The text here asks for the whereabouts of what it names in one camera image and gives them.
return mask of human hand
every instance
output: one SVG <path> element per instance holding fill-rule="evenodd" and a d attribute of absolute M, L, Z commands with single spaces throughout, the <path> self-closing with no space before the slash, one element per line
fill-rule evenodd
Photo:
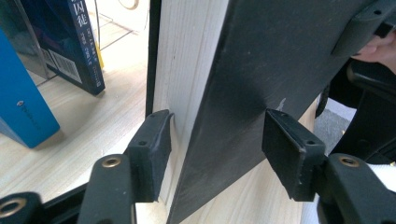
<path fill-rule="evenodd" d="M 376 36 L 352 58 L 367 63 L 382 63 L 396 74 L 396 31 L 385 38 Z"/>

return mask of dark blue book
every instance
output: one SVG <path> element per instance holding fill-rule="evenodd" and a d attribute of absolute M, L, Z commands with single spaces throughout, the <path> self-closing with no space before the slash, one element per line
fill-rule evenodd
<path fill-rule="evenodd" d="M 1 30 L 0 49 L 0 133 L 36 147 L 59 124 Z"/>
<path fill-rule="evenodd" d="M 21 0 L 50 70 L 96 95 L 105 89 L 84 0 Z"/>

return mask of white barcode label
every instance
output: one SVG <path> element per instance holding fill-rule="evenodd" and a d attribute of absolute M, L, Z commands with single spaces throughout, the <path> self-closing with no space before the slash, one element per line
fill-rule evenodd
<path fill-rule="evenodd" d="M 73 78 L 75 81 L 82 83 L 81 78 L 79 77 L 78 70 L 76 68 L 76 64 L 65 58 L 64 56 L 55 53 L 54 51 L 49 49 L 50 55 L 53 57 L 56 66 L 58 66 L 59 71 L 67 75 L 68 77 Z"/>
<path fill-rule="evenodd" d="M 41 52 L 43 52 L 44 62 L 46 62 L 46 64 L 48 64 L 49 66 L 57 69 L 55 63 L 53 62 L 52 58 L 50 57 L 49 52 L 44 49 L 41 49 Z"/>

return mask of blue object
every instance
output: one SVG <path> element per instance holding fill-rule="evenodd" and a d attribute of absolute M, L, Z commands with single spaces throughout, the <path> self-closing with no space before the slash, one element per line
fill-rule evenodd
<path fill-rule="evenodd" d="M 27 147 L 36 147 L 59 128 L 14 48 L 0 30 L 0 133 Z"/>

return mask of metal screw head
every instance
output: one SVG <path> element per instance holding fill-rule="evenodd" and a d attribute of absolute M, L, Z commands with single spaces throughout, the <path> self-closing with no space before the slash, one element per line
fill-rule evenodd
<path fill-rule="evenodd" d="M 120 158 L 118 157 L 110 157 L 104 161 L 102 161 L 102 166 L 106 168 L 111 168 L 119 165 L 121 163 Z"/>
<path fill-rule="evenodd" d="M 10 217 L 20 211 L 26 205 L 26 199 L 24 198 L 14 198 L 5 203 L 0 204 L 0 218 Z M 5 209 L 9 205 L 14 205 L 10 209 Z"/>
<path fill-rule="evenodd" d="M 359 162 L 349 158 L 349 157 L 345 157 L 345 156 L 341 156 L 338 158 L 340 160 L 341 163 L 343 163 L 345 166 L 349 166 L 349 167 L 359 167 Z"/>

